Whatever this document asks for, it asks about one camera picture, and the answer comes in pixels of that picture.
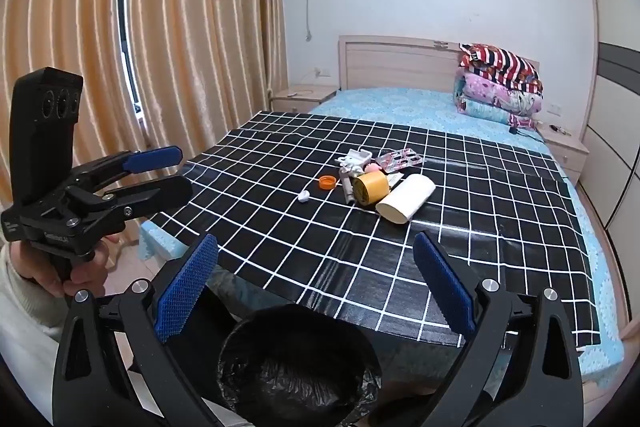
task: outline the folded blanket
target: folded blanket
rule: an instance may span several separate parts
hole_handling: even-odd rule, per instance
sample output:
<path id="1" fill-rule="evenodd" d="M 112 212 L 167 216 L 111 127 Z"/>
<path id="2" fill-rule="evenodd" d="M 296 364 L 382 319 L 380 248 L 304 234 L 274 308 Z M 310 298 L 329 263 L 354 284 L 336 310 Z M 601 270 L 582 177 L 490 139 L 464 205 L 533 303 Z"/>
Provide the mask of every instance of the folded blanket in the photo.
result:
<path id="1" fill-rule="evenodd" d="M 542 109 L 542 95 L 509 90 L 502 84 L 470 72 L 463 74 L 463 93 L 474 100 L 504 109 L 521 117 L 530 117 Z"/>
<path id="2" fill-rule="evenodd" d="M 468 115 L 469 117 L 498 122 L 510 128 L 535 130 L 535 124 L 531 118 L 514 115 L 501 108 L 490 106 L 484 102 L 478 102 L 477 100 L 470 99 L 465 94 L 456 97 L 456 107 L 459 113 Z"/>
<path id="3" fill-rule="evenodd" d="M 471 73 L 510 90 L 542 94 L 538 71 L 526 59 L 485 44 L 461 44 L 460 49 L 464 52 L 460 66 Z"/>

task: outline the wooden headboard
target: wooden headboard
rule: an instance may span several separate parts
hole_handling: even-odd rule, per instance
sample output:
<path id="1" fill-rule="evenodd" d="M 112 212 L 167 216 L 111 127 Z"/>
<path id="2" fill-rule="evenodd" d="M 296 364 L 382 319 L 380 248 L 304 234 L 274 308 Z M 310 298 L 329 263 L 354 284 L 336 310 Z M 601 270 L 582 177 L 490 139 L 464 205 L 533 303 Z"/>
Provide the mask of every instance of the wooden headboard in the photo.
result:
<path id="1" fill-rule="evenodd" d="M 462 58 L 458 43 L 378 35 L 341 35 L 338 52 L 342 90 L 418 88 L 450 93 Z"/>

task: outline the blue gripper pad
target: blue gripper pad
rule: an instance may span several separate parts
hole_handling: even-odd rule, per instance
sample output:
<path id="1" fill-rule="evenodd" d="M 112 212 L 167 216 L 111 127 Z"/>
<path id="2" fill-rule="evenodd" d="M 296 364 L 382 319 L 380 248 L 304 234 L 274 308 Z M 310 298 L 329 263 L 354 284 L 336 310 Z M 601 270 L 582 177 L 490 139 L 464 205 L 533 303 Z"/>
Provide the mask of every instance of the blue gripper pad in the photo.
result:
<path id="1" fill-rule="evenodd" d="M 154 328 L 162 344 L 182 331 L 217 263 L 218 242 L 208 233 L 158 299 Z"/>
<path id="2" fill-rule="evenodd" d="M 152 151 L 130 155 L 122 164 L 125 171 L 136 174 L 178 165 L 182 161 L 182 149 L 176 146 L 161 147 Z"/>
<path id="3" fill-rule="evenodd" d="M 474 303 L 434 243 L 424 233 L 414 239 L 414 261 L 454 333 L 465 339 L 476 333 Z"/>

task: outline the curtain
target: curtain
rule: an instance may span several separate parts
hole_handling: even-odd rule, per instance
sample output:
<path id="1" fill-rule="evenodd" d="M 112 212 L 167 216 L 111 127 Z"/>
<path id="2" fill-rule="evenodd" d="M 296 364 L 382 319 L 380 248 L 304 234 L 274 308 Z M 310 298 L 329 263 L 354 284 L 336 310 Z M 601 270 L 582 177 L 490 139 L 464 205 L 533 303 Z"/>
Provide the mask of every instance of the curtain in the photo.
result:
<path id="1" fill-rule="evenodd" d="M 129 42 L 153 146 L 186 157 L 287 86 L 282 0 L 129 0 Z"/>
<path id="2" fill-rule="evenodd" d="M 0 0 L 0 200 L 11 203 L 9 114 L 14 82 L 53 66 L 84 77 L 74 163 L 145 149 L 120 59 L 116 0 Z"/>

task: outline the trash bin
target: trash bin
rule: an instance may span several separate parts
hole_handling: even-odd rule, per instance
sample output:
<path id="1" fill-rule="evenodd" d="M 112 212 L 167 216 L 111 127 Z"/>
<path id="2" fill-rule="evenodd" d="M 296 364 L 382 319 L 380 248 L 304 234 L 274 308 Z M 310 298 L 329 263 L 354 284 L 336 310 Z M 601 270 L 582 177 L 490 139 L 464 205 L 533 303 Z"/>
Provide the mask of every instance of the trash bin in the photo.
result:
<path id="1" fill-rule="evenodd" d="M 256 427 L 335 427 L 373 409 L 381 370 L 358 328 L 289 304 L 236 325 L 217 377 L 226 405 Z"/>

